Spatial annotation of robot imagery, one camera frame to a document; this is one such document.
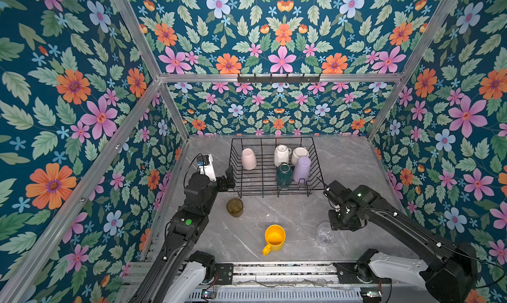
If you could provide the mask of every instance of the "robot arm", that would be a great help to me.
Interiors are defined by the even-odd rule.
[[[336,211],[330,210],[328,213],[333,230],[356,231],[371,221],[421,258],[413,262],[369,249],[358,260],[358,270],[363,270],[360,274],[372,271],[379,277],[403,280],[418,286],[424,283],[428,292],[440,302],[461,303],[466,299],[477,279],[477,264],[472,260],[476,254],[472,246],[467,243],[455,246],[450,240],[437,236],[399,213],[368,186],[360,185],[351,191],[338,181],[333,181],[325,195],[339,206]]]

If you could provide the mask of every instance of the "wire dish rack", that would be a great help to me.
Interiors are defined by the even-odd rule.
[[[275,149],[278,145],[285,145],[290,149],[305,147],[309,159],[312,161],[308,180],[303,183],[292,181],[288,187],[276,184],[276,166],[274,164]],[[257,167],[253,170],[243,169],[241,154],[244,149],[253,150],[257,159]],[[229,166],[232,167],[236,187],[234,191],[239,197],[248,195],[286,195],[306,194],[310,196],[313,190],[324,190],[324,179],[320,171],[317,151],[313,137],[241,137],[233,138]]]

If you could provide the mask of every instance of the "cup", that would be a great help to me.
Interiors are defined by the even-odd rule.
[[[299,158],[298,163],[294,167],[292,178],[298,184],[305,184],[310,176],[310,169],[312,166],[312,160],[310,158],[302,156]]]
[[[266,229],[264,237],[268,244],[262,250],[262,254],[267,256],[271,251],[282,249],[285,242],[285,230],[280,225],[271,225]]]
[[[302,156],[309,156],[310,154],[308,153],[308,150],[306,150],[305,147],[298,147],[298,148],[295,148],[293,151],[292,151],[292,159],[291,159],[291,163],[293,166],[296,166],[296,164],[298,164],[298,160],[299,158],[301,158]]]
[[[292,168],[284,162],[276,168],[276,184],[281,187],[288,187],[291,182]]]
[[[226,207],[232,217],[239,217],[243,214],[243,201],[239,198],[230,199]]]
[[[241,164],[245,170],[253,170],[257,167],[257,159],[252,149],[246,148],[241,153]]]

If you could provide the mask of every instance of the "marble surface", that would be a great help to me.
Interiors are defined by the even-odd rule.
[[[185,199],[183,172],[190,160],[200,152],[211,153],[217,176],[224,175],[229,165],[231,141],[232,137],[196,137],[190,140],[169,211],[164,214],[166,222]],[[366,138],[315,136],[314,142],[326,183],[336,179],[351,189],[365,184],[398,207],[399,202]],[[313,192],[310,197],[305,194],[264,198],[245,196],[242,199],[243,215],[235,218],[227,212],[226,203],[237,196],[233,192],[219,193],[209,215],[209,224],[194,250],[213,254],[217,262],[347,260],[357,259],[368,248],[394,256],[417,258],[404,244],[372,223],[355,232],[334,231],[336,242],[331,245],[323,243],[317,238],[317,227],[328,221],[327,211],[331,207],[322,191]],[[263,256],[262,250],[266,245],[264,231],[272,224],[282,226],[287,238],[280,251]]]

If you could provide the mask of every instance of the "orange flower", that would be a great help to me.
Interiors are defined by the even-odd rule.
[[[269,32],[269,26],[268,25],[263,25],[261,27],[261,32],[264,33],[264,34],[268,33]]]
[[[206,129],[206,124],[200,119],[194,119],[194,121],[192,122],[192,127],[194,127],[197,130],[204,130]]]
[[[224,53],[223,57],[217,59],[217,70],[220,74],[239,74],[241,70],[241,63],[238,63],[238,57],[229,53]]]
[[[181,153],[181,147],[176,149],[176,156],[174,158],[176,161],[178,161],[178,158],[180,157],[180,153]]]
[[[422,8],[424,8],[426,6],[427,2],[428,2],[427,0],[419,0],[417,2],[417,4],[415,4],[415,10],[417,10],[417,11],[421,10]]]
[[[486,299],[480,296],[477,291],[471,290],[465,299],[466,303],[486,303]]]
[[[366,124],[366,120],[364,119],[358,119],[358,120],[354,120],[352,122],[352,129],[361,129],[364,127],[364,125]]]
[[[304,24],[300,24],[298,28],[299,33],[304,34],[308,32],[308,26]]]
[[[150,2],[149,0],[144,1],[144,6],[149,10],[153,11],[155,10],[155,4],[153,2]]]
[[[409,35],[413,32],[412,23],[407,24],[403,22],[399,27],[395,27],[390,35],[391,45],[401,45],[403,42],[409,39]]]
[[[76,177],[71,174],[70,167],[63,166],[60,169],[58,163],[48,163],[46,172],[37,169],[30,175],[30,180],[35,183],[26,186],[26,197],[36,197],[32,205],[38,209],[43,209],[48,203],[50,210],[59,208],[62,199],[66,201],[72,193],[70,188],[76,186]]]
[[[273,122],[273,127],[280,130],[283,128],[283,124],[284,124],[283,120],[277,119],[277,120],[275,120],[275,122]]]
[[[111,275],[108,274],[102,279],[102,282],[100,282],[101,287],[106,287],[109,284],[109,281],[111,280]]]
[[[74,72],[67,69],[65,70],[65,76],[59,75],[56,81],[60,83],[56,85],[56,90],[63,94],[63,99],[68,103],[74,102],[74,104],[79,105],[82,101],[88,99],[87,95],[92,93],[92,90],[88,87],[90,82],[87,78],[83,78],[83,73],[78,70]]]
[[[402,183],[406,186],[412,184],[414,180],[414,175],[412,174],[412,171],[407,168],[403,169],[400,175],[400,180],[402,180]]]
[[[149,173],[149,177],[148,177],[148,187],[150,189],[156,189],[157,188],[157,185],[158,185],[158,182],[160,180],[160,172],[158,172],[157,169],[153,169],[150,173]]]
[[[419,74],[417,82],[415,83],[415,88],[417,90],[415,94],[417,96],[425,98],[434,91],[435,87],[433,85],[436,84],[435,74],[436,72],[434,69],[426,69]]]
[[[288,24],[281,24],[278,27],[278,30],[275,31],[276,42],[280,43],[280,45],[286,45],[287,42],[290,42],[290,36],[292,35],[292,30],[289,29]]]
[[[380,151],[379,148],[375,147],[375,153],[377,153],[377,156],[379,157],[379,159],[382,160],[382,151]]]
[[[166,46],[176,45],[176,41],[178,41],[178,37],[174,34],[174,29],[172,27],[167,27],[166,24],[156,25],[155,26],[155,35],[158,36],[158,40],[165,44]]]
[[[348,66],[347,57],[342,56],[341,53],[335,53],[335,56],[328,56],[326,62],[322,63],[322,69],[324,74],[342,74]]]
[[[478,89],[478,93],[484,95],[485,99],[493,97],[497,100],[502,97],[503,92],[507,92],[507,69],[500,69],[500,72],[496,70],[488,73],[488,77],[485,77],[481,81],[482,87]]]
[[[141,243],[139,244],[139,251],[142,251],[144,249],[144,243],[146,243],[146,239],[148,238],[148,235],[149,235],[149,228],[147,228],[143,235],[141,236]]]
[[[141,97],[146,90],[146,82],[144,75],[137,68],[128,70],[127,83],[130,84],[130,91],[135,94],[137,98]]]

